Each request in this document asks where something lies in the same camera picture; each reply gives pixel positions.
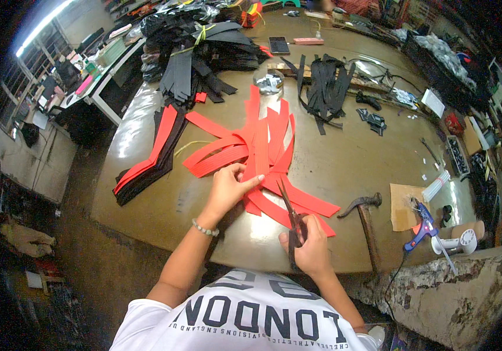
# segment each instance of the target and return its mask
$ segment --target hammer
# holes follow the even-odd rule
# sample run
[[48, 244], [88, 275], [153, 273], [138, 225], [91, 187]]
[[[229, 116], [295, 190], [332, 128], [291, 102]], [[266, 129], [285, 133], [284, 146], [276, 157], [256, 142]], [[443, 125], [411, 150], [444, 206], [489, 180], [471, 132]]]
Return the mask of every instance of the hammer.
[[339, 214], [337, 218], [344, 218], [355, 207], [358, 207], [358, 213], [360, 214], [360, 220], [362, 221], [362, 228], [364, 228], [364, 235], [366, 235], [366, 243], [368, 244], [368, 252], [370, 253], [370, 261], [372, 262], [372, 270], [378, 272], [381, 268], [381, 257], [378, 253], [378, 248], [376, 245], [376, 235], [374, 233], [374, 228], [372, 227], [372, 220], [370, 218], [369, 205], [374, 205], [376, 207], [382, 204], [382, 194], [375, 193], [373, 197], [364, 196], [359, 197], [354, 200], [350, 206], [343, 212]]

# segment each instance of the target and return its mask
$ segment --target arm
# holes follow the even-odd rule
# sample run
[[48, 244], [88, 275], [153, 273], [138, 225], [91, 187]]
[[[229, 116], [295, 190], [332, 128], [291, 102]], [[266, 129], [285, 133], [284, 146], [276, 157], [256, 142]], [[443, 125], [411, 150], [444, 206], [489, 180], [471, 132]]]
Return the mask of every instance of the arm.
[[[233, 164], [214, 174], [208, 201], [197, 217], [199, 226], [215, 229], [227, 211], [264, 179], [264, 175], [259, 175], [240, 183], [244, 170], [245, 165]], [[211, 241], [211, 235], [203, 234], [192, 226], [165, 263], [159, 280], [147, 299], [162, 302], [171, 308], [180, 305], [187, 297]]]
[[[356, 333], [366, 333], [362, 316], [346, 294], [329, 262], [327, 235], [319, 220], [310, 215], [304, 217], [304, 222], [308, 227], [308, 239], [305, 242], [302, 240], [302, 247], [294, 251], [296, 264], [313, 279], [321, 296], [350, 323]], [[288, 233], [280, 234], [278, 239], [288, 252]]]

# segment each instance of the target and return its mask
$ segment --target smartphone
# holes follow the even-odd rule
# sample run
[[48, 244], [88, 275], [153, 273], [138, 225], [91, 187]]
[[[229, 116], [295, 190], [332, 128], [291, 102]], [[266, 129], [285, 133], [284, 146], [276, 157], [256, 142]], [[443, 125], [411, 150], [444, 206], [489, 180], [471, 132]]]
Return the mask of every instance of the smartphone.
[[269, 46], [273, 55], [289, 55], [290, 48], [284, 37], [269, 37]]

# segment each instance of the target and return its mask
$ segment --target hand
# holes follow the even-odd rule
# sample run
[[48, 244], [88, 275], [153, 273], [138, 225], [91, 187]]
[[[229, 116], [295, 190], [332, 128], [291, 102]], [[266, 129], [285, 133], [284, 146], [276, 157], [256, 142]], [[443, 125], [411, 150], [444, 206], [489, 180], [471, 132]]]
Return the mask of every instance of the hand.
[[[310, 214], [303, 220], [308, 228], [308, 239], [304, 242], [299, 234], [303, 245], [294, 249], [294, 258], [298, 267], [315, 281], [334, 273], [327, 251], [327, 234], [321, 228], [316, 216]], [[288, 254], [288, 233], [281, 233], [278, 241]]]
[[197, 219], [198, 225], [206, 229], [215, 228], [218, 221], [238, 203], [245, 193], [261, 183], [264, 175], [258, 175], [240, 183], [245, 167], [242, 164], [233, 164], [214, 173], [212, 189], [208, 202]]

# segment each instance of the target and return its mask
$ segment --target person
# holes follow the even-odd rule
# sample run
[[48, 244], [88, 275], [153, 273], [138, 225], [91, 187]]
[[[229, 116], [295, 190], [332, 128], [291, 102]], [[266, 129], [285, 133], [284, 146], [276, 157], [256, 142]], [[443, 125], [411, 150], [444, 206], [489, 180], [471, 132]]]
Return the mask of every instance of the person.
[[[233, 269], [187, 299], [212, 240], [207, 234], [264, 179], [259, 175], [240, 182], [244, 170], [245, 165], [232, 164], [214, 174], [208, 201], [193, 220], [196, 225], [173, 251], [148, 296], [128, 304], [111, 351], [376, 350], [335, 275], [316, 216], [303, 219], [308, 236], [295, 249], [295, 260], [322, 297], [282, 275]], [[288, 253], [288, 233], [278, 239]]]

